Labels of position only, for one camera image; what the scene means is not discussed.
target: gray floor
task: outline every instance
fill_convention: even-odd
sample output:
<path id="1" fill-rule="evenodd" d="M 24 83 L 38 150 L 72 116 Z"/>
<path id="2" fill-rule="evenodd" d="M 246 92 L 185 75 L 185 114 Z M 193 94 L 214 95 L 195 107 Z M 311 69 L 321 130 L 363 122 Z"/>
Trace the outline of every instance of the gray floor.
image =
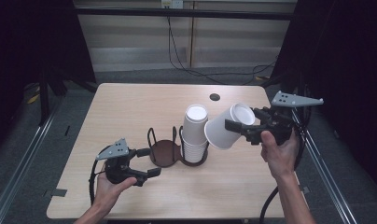
<path id="1" fill-rule="evenodd" d="M 252 69 L 250 67 L 204 68 L 197 71 L 204 74 L 250 73 Z M 260 75 L 267 76 L 270 72 L 271 69 L 268 69 Z M 251 75 L 213 75 L 210 78 L 229 85 L 241 85 L 252 79 Z M 194 76 L 175 69 L 102 73 L 97 74 L 97 80 L 98 84 L 104 82 L 217 84 L 206 77 Z M 260 82 L 254 79 L 249 85 L 258 85 Z M 44 197 L 46 190 L 55 189 L 58 184 L 94 95 L 72 83 L 67 83 L 67 86 L 69 91 L 62 98 L 54 121 L 21 182 L 3 223 L 72 223 L 73 221 L 48 219 L 46 210 L 50 198 Z M 10 135 L 0 148 L 0 194 L 15 172 L 38 129 L 40 104 L 38 101 L 31 105 L 26 104 L 26 100 L 33 91 L 31 89 L 25 93 L 25 100 L 14 119 Z M 266 90 L 270 98 L 277 91 L 278 86 L 272 86 Z M 58 102 L 55 97 L 51 99 L 54 103 Z M 309 130 L 323 159 L 349 202 L 357 222 L 377 223 L 377 187 L 357 165 L 346 144 L 334 136 L 332 126 L 316 108 L 312 114 Z M 303 155 L 297 173 L 301 185 L 311 190 L 306 194 L 306 199 L 317 222 L 343 223 L 307 152 Z M 283 219 L 266 219 L 266 223 L 284 223 L 284 221 Z"/>

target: metal wire cup holder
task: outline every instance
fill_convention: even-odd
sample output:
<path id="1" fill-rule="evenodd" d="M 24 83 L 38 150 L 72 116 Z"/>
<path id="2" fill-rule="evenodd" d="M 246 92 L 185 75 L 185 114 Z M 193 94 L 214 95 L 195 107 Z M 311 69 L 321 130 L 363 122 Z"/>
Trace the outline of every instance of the metal wire cup holder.
<path id="1" fill-rule="evenodd" d="M 182 137 L 183 126 L 180 126 L 179 136 L 180 142 L 183 143 Z M 151 144 L 150 134 L 153 135 L 154 144 Z M 206 149 L 202 155 L 202 159 L 198 162 L 189 162 L 185 160 L 185 149 L 184 144 L 182 144 L 182 153 L 180 153 L 180 146 L 176 144 L 176 127 L 172 129 L 172 141 L 171 140 L 160 140 L 157 142 L 156 134 L 154 134 L 154 129 L 150 128 L 147 132 L 148 146 L 150 147 L 150 159 L 151 161 L 159 167 L 170 167 L 174 165 L 177 161 L 181 161 L 187 166 L 199 166 L 206 161 L 208 157 L 208 147 L 209 143 L 206 144 Z"/>

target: white paper cup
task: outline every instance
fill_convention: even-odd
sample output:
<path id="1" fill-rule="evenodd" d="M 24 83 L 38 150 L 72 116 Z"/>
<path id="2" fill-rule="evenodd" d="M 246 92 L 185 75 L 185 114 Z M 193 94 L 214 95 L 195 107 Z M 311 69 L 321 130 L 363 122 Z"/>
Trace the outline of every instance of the white paper cup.
<path id="1" fill-rule="evenodd" d="M 183 156 L 183 148 L 184 148 L 184 150 L 185 150 L 184 160 L 189 161 L 189 162 L 193 162 L 193 163 L 199 162 L 203 157 L 203 153 L 206 150 L 208 141 L 205 140 L 205 142 L 203 142 L 200 145 L 192 145 L 190 143 L 187 143 L 185 138 L 183 138 L 182 140 L 183 140 L 183 144 L 180 148 L 180 153 Z"/>
<path id="2" fill-rule="evenodd" d="M 225 120 L 233 120 L 246 125 L 255 123 L 255 115 L 248 105 L 235 104 L 216 118 L 205 124 L 205 136 L 209 143 L 218 149 L 229 149 L 241 137 L 240 133 L 226 130 Z"/>
<path id="3" fill-rule="evenodd" d="M 191 145 L 200 145 L 206 141 L 204 133 L 208 112 L 203 105 L 190 105 L 183 122 L 183 138 Z"/>

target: hand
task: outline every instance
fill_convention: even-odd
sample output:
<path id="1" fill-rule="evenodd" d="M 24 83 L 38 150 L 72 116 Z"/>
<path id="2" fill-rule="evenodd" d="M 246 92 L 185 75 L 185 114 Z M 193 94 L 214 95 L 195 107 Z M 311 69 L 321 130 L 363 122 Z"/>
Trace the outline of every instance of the hand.
<path id="1" fill-rule="evenodd" d="M 298 139 L 294 130 L 290 138 L 281 146 L 277 146 L 273 135 L 264 131 L 261 133 L 261 157 L 268 163 L 275 179 L 294 173 L 294 163 L 299 152 Z"/>
<path id="2" fill-rule="evenodd" d="M 119 195 L 125 189 L 136 183 L 136 178 L 130 177 L 125 179 L 123 182 L 115 185 L 112 184 L 106 177 L 105 173 L 98 175 L 98 181 L 96 185 L 96 194 L 93 204 L 95 206 L 100 206 L 105 212 L 105 215 L 109 214 L 110 210 L 116 204 Z"/>
<path id="3" fill-rule="evenodd" d="M 119 195 L 125 189 L 136 183 L 136 178 L 130 177 L 115 185 L 106 177 L 105 173 L 98 175 L 97 188 L 93 205 L 75 223 L 97 223 L 110 213 Z"/>

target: table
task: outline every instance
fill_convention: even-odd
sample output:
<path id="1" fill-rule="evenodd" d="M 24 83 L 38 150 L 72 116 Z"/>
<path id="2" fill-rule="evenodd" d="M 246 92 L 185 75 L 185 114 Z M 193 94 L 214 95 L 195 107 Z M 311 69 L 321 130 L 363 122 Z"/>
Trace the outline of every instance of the table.
<path id="1" fill-rule="evenodd" d="M 217 93 L 220 100 L 210 99 Z M 209 119 L 235 103 L 251 107 L 270 106 L 261 87 L 168 84 L 102 84 L 81 127 L 57 189 L 64 197 L 53 197 L 50 218 L 78 218 L 91 205 L 88 179 L 96 155 L 104 147 L 125 137 L 129 148 L 144 148 L 147 131 L 157 140 L 172 140 L 172 129 L 183 124 L 187 107 L 206 106 Z M 100 171 L 102 162 L 98 162 Z M 149 157 L 134 158 L 131 167 L 148 170 L 156 166 Z M 200 166 L 178 161 L 163 168 L 161 175 L 144 186 L 122 193 L 108 219 L 227 219 L 259 217 L 267 197 L 275 188 L 268 165 L 260 157 L 260 146 L 241 137 L 231 149 L 208 148 Z M 282 217 L 278 196 L 267 217 Z"/>

